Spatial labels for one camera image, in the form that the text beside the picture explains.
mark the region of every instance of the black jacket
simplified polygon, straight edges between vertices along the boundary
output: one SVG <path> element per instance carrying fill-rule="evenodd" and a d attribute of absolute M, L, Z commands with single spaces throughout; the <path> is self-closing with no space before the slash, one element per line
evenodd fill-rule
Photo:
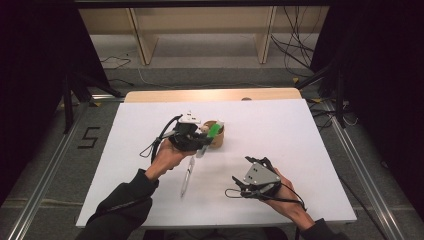
<path fill-rule="evenodd" d="M 139 169 L 137 175 L 129 183 L 121 183 L 103 200 L 90 217 L 86 227 L 77 236 L 77 240 L 127 239 L 131 232 L 140 227 L 147 219 L 152 207 L 152 194 L 159 186 L 159 181 L 152 183 Z M 306 240 L 312 239 L 349 239 L 346 235 L 334 234 L 320 219 L 310 229 L 301 232 Z"/>

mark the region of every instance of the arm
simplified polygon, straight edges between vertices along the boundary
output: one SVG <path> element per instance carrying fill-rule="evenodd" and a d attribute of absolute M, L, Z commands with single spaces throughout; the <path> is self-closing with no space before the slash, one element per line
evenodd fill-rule
<path fill-rule="evenodd" d="M 294 191 L 293 184 L 290 180 L 285 178 L 278 169 L 275 169 L 278 175 L 281 178 L 281 183 L 283 186 L 277 192 L 276 197 L 284 198 L 284 199 L 293 199 L 297 200 L 297 196 L 290 190 Z M 279 202 L 275 200 L 267 200 L 264 201 L 266 204 L 271 206 L 275 211 L 280 213 L 281 215 L 292 220 L 296 226 L 300 229 L 301 235 L 306 239 L 341 239 L 347 240 L 349 239 L 344 234 L 335 234 L 331 231 L 331 229 L 327 226 L 324 219 L 320 219 L 318 221 L 314 221 L 311 216 L 302 208 L 302 206 L 298 203 L 290 203 L 290 202 Z"/>
<path fill-rule="evenodd" d="M 127 239 L 146 221 L 152 207 L 152 194 L 158 178 L 195 152 L 181 152 L 168 139 L 164 140 L 152 165 L 139 169 L 129 183 L 121 183 L 103 200 L 76 239 Z"/>

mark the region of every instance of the white tabletop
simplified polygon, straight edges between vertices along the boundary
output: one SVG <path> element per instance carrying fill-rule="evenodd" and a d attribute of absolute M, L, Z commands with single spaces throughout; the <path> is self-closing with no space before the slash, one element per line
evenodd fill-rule
<path fill-rule="evenodd" d="M 123 103 L 87 194 L 77 226 L 84 227 L 97 205 L 121 182 L 128 182 L 150 158 L 139 153 L 174 116 L 191 111 L 202 119 L 225 121 L 224 144 L 196 159 L 184 198 L 180 190 L 189 157 L 160 178 L 144 228 L 271 226 L 290 222 L 253 199 L 230 199 L 251 163 L 267 157 L 290 179 L 313 219 L 356 220 L 317 127 L 303 99 L 223 102 Z"/>

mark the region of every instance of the gray carpet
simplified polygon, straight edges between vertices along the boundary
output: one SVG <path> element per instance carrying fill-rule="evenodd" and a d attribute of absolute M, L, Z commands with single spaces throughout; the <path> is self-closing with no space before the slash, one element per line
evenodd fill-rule
<path fill-rule="evenodd" d="M 108 70 L 106 73 L 109 79 L 121 79 L 134 84 L 134 86 L 130 86 L 122 81 L 111 81 L 112 87 L 122 93 L 135 90 L 172 89 L 170 87 L 197 89 L 248 88 L 258 87 L 258 85 L 263 87 L 293 86 L 292 75 L 281 69 L 143 69 L 141 71 L 143 80 L 140 78 L 137 69 Z M 92 89 L 92 92 L 104 94 L 98 89 Z M 302 91 L 302 95 L 305 98 L 315 97 L 316 88 L 314 86 L 308 87 Z M 25 239 L 74 239 L 78 234 L 80 230 L 75 227 L 75 222 L 96 171 L 118 106 L 118 102 L 102 101 L 98 106 L 89 107 L 82 116 L 71 145 L 25 235 Z M 322 106 L 318 104 L 313 108 L 322 109 Z M 324 125 L 328 123 L 328 116 L 317 117 L 315 121 L 319 126 Z M 93 148 L 81 148 L 92 144 L 91 140 L 84 140 L 83 136 L 88 128 L 93 127 L 96 129 L 89 130 L 87 136 L 96 137 L 98 140 Z M 63 136 L 63 129 L 64 112 L 63 109 L 58 108 L 57 114 L 51 122 L 50 132 L 43 139 L 37 157 L 28 164 L 8 200 L 0 209 L 0 239 L 6 239 L 13 228 L 13 223 L 19 216 L 26 199 L 33 193 L 46 165 L 59 145 Z M 348 126 L 347 131 L 367 169 L 372 173 L 384 199 L 393 211 L 406 239 L 424 239 L 423 222 L 402 194 L 390 171 L 380 164 L 380 156 L 367 133 L 360 124 Z M 333 127 L 323 128 L 321 136 L 336 171 L 379 222 Z M 325 186 L 320 186 L 318 183 L 317 187 L 325 191 Z M 347 188 L 345 188 L 345 191 L 358 216 L 358 221 L 345 225 L 331 224 L 333 229 L 345 232 L 351 239 L 382 239 L 359 202 Z M 294 225 L 288 224 L 282 228 L 289 239 L 294 239 Z M 137 230 L 130 239 L 141 239 L 142 236 L 143 231 Z"/>

